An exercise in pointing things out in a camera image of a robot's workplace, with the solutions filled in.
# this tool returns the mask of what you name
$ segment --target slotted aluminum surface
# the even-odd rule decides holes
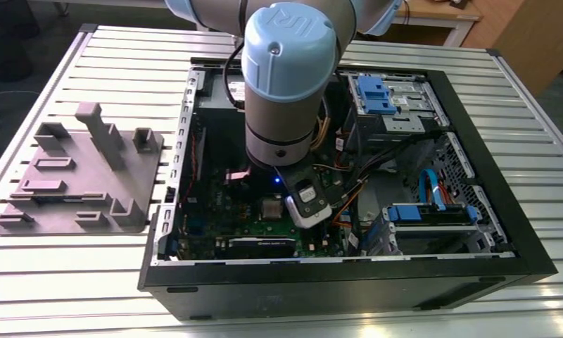
[[[80,33],[0,161],[0,200],[32,159],[40,122],[82,130],[80,101],[120,130],[150,127],[173,146],[189,58],[228,57],[220,33],[100,27]],[[184,337],[563,336],[563,139],[499,58],[483,50],[355,42],[344,64],[446,72],[559,274],[451,311],[178,323],[136,289],[146,234],[0,237],[0,334],[185,332]],[[164,196],[162,154],[153,198]],[[5,205],[0,203],[0,212]]]

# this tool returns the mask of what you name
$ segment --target ur logo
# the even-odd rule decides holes
[[[268,23],[280,28],[293,30],[300,37],[306,37],[313,29],[313,19],[288,14],[282,9],[278,9]]]

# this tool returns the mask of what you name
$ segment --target open pc case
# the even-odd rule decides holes
[[[193,65],[138,282],[180,320],[454,308],[557,272],[442,72],[338,69],[313,225],[246,155],[224,62]]]

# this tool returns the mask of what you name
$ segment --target blue cable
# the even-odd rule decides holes
[[[427,197],[425,193],[425,178],[426,177],[430,179],[431,196],[434,198],[434,203],[438,206],[438,209],[441,211],[445,211],[447,207],[445,206],[442,202],[441,187],[438,186],[438,177],[433,169],[423,169],[422,173],[419,174],[419,201],[422,201],[423,203],[427,203]]]

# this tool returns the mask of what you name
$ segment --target metal case frame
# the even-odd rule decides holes
[[[158,265],[152,263],[154,233],[157,219],[172,217],[170,200],[173,203],[161,204],[152,219],[138,289],[150,292],[180,320],[454,308],[507,285],[529,284],[557,273],[446,75],[434,70],[383,70],[423,74],[429,79],[478,177],[475,185],[486,192],[517,257],[410,261],[363,258],[340,264]],[[186,96],[193,95],[197,85],[190,71]],[[185,102],[192,104],[192,97]],[[180,117],[184,128],[189,127],[185,116],[189,113],[184,109]]]

